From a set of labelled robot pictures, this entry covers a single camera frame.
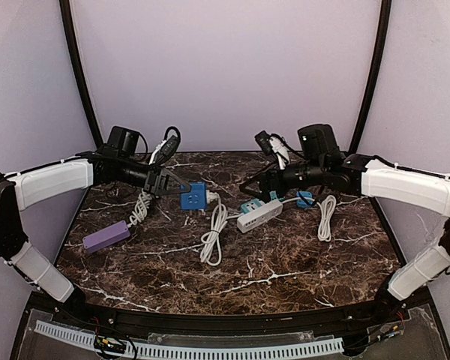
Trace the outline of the dark blue cube socket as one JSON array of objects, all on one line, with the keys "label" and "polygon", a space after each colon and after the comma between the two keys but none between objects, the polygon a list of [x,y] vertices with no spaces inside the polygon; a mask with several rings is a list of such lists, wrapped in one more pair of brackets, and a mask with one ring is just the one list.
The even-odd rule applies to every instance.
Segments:
[{"label": "dark blue cube socket", "polygon": [[206,184],[190,183],[190,191],[180,196],[180,205],[183,211],[206,210],[208,205]]}]

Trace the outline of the light blue plug adapter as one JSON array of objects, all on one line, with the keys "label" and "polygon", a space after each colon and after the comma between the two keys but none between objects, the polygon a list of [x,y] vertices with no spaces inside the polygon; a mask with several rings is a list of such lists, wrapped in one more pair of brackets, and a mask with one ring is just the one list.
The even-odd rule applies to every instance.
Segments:
[{"label": "light blue plug adapter", "polygon": [[313,198],[312,193],[308,191],[300,190],[296,193],[297,200],[296,205],[302,209],[309,209],[315,206],[315,199]]}]

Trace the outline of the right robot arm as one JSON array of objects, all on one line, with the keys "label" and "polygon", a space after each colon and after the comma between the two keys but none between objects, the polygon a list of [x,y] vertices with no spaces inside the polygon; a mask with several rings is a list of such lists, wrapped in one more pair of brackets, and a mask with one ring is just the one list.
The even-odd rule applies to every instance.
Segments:
[{"label": "right robot arm", "polygon": [[285,169],[267,169],[245,180],[239,189],[269,201],[271,192],[284,197],[292,189],[313,186],[356,197],[397,200],[446,219],[443,234],[390,277],[386,289],[391,297],[407,299],[450,267],[450,174],[401,166],[377,155],[321,155],[316,160],[291,163]]}]

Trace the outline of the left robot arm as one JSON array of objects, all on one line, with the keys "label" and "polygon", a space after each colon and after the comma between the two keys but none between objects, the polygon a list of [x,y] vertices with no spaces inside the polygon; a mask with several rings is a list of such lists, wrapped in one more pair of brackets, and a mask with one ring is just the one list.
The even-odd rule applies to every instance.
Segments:
[{"label": "left robot arm", "polygon": [[62,304],[83,296],[30,241],[20,213],[49,198],[111,182],[155,196],[187,193],[191,185],[167,168],[87,151],[78,156],[5,175],[0,172],[0,258]]}]

